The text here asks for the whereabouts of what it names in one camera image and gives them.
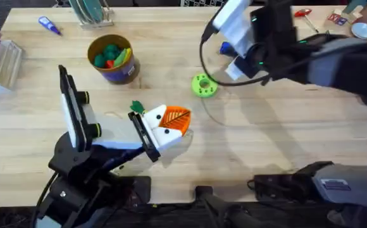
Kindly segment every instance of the wooden table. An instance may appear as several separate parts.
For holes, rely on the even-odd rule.
[[[317,27],[334,9],[312,8]],[[367,106],[352,94],[280,80],[265,87],[220,88],[204,100],[193,95],[190,80],[202,72],[200,36],[215,11],[115,8],[115,26],[89,31],[79,27],[70,8],[13,9],[3,37],[14,40],[25,56],[14,93],[0,96],[0,206],[34,205],[52,174],[47,163],[66,131],[59,64],[78,89],[90,92],[97,112],[127,118],[133,99],[148,109],[167,104],[192,110],[189,135],[163,152],[161,161],[152,164],[142,155],[120,171],[150,175],[153,203],[189,202],[200,184],[212,185],[225,200],[254,200],[246,182],[255,174],[292,172],[322,160],[367,165]],[[64,36],[39,25],[42,15]],[[313,35],[304,21],[295,24],[300,38]],[[88,45],[112,33],[129,39],[140,60],[139,76],[127,85],[108,83],[87,60]],[[211,70],[230,62],[217,54],[222,40],[214,36],[205,46]]]

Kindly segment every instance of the cable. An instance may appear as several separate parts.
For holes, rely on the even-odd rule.
[[[39,207],[40,207],[41,203],[43,202],[43,199],[46,196],[47,191],[49,190],[49,187],[51,186],[51,184],[53,183],[53,181],[55,180],[57,175],[58,175],[57,172],[53,173],[53,175],[51,176],[51,178],[47,182],[46,186],[44,187],[43,192],[39,197],[39,200],[37,200],[37,204],[36,204],[35,210],[33,212],[33,215],[32,215],[31,221],[30,221],[30,228],[35,228],[36,227],[37,212],[39,210]]]
[[[229,83],[229,82],[220,82],[217,81],[216,79],[214,79],[211,74],[209,73],[209,71],[206,69],[206,66],[204,64],[204,60],[203,60],[203,44],[215,33],[217,33],[218,31],[216,31],[216,29],[213,27],[213,19],[216,17],[216,15],[219,13],[219,11],[216,12],[216,14],[213,16],[213,18],[211,19],[211,21],[209,21],[209,23],[206,25],[206,28],[204,29],[204,32],[202,34],[201,37],[201,42],[199,44],[199,57],[201,59],[201,65],[202,68],[204,70],[204,73],[208,76],[208,78],[210,80],[212,80],[213,82],[216,82],[218,85],[221,86],[245,86],[245,85],[249,85],[249,84],[254,84],[257,82],[267,82],[268,80],[272,79],[274,76],[278,76],[278,75],[285,75],[288,71],[293,70],[297,67],[300,67],[302,65],[305,65],[311,61],[320,59],[320,58],[324,58],[326,56],[329,56],[331,54],[335,54],[335,53],[340,53],[340,54],[346,54],[349,51],[356,51],[360,48],[367,48],[367,42],[363,43],[363,44],[355,44],[355,45],[350,45],[350,46],[344,46],[344,47],[340,47],[337,49],[333,49],[331,51],[327,51],[324,53],[320,53],[320,54],[316,54],[314,56],[310,56],[302,61],[298,61],[297,63],[294,63],[290,66],[287,66],[285,68],[279,69],[277,71],[271,72],[268,75],[262,76],[258,79],[251,79],[245,82],[234,82],[234,83]]]
[[[244,85],[254,84],[254,83],[257,83],[257,82],[262,82],[262,81],[268,80],[270,78],[268,75],[265,75],[265,76],[262,76],[262,77],[257,78],[257,79],[251,79],[251,80],[247,80],[245,82],[234,82],[234,83],[220,82],[220,81],[214,79],[210,75],[208,70],[206,69],[206,66],[205,66],[204,61],[203,61],[203,44],[204,44],[204,40],[202,40],[200,45],[199,45],[199,57],[201,59],[201,65],[202,65],[203,71],[209,77],[210,80],[212,80],[213,82],[216,82],[218,85],[221,85],[221,86],[244,86]]]

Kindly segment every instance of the colorful cup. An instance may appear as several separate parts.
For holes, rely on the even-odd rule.
[[[123,64],[118,67],[109,69],[98,68],[94,65],[95,56],[101,54],[108,44],[116,44],[120,49],[130,48],[132,50],[132,54]],[[136,60],[133,55],[132,46],[126,38],[120,35],[104,35],[94,40],[88,48],[88,59],[91,65],[110,82],[118,83],[130,81],[129,78],[132,77],[133,74],[136,74],[136,71],[138,70],[138,68],[135,66]]]

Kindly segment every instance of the screwdriver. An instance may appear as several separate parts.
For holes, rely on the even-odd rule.
[[[319,33],[318,32],[318,30],[317,30],[317,28],[313,25],[313,23],[311,22],[311,20],[308,18],[308,15],[311,13],[311,9],[308,9],[308,8],[306,8],[306,9],[301,9],[301,10],[299,10],[299,11],[297,11],[296,13],[295,13],[295,17],[302,17],[302,16],[304,16],[305,18],[306,18],[306,20],[308,21],[308,24],[310,25],[310,27],[315,31],[315,32],[317,32],[317,33]]]

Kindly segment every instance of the blue marker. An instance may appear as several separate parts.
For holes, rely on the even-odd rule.
[[[59,32],[56,26],[46,16],[41,16],[39,18],[39,23],[51,32],[54,32],[57,35],[61,35],[61,32]]]

